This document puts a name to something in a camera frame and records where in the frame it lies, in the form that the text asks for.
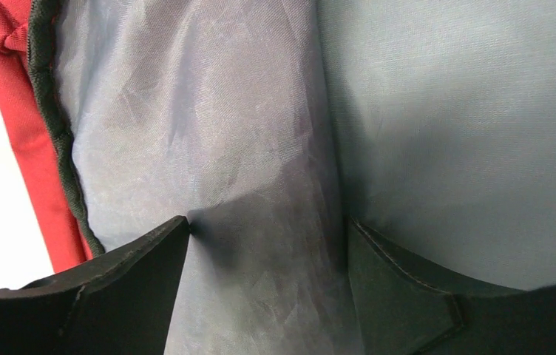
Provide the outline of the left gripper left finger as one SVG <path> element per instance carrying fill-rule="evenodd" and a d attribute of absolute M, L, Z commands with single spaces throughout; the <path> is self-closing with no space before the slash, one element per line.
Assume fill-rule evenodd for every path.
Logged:
<path fill-rule="evenodd" d="M 162 354 L 189 244 L 174 217 L 79 266 L 0 289 L 0 354 Z"/>

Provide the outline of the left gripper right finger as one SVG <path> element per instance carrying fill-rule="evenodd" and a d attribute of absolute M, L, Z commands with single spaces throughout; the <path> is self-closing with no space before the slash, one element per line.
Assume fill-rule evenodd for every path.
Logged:
<path fill-rule="evenodd" d="M 556 354 L 556 285 L 464 276 L 350 220 L 350 286 L 367 354 Z"/>

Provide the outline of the red student backpack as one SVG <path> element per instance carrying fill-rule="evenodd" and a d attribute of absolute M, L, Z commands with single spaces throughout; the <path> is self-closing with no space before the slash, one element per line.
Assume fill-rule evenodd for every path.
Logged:
<path fill-rule="evenodd" d="M 0 112 L 54 274 L 187 219 L 162 354 L 367 354 L 350 220 L 556 285 L 556 1 L 0 1 Z"/>

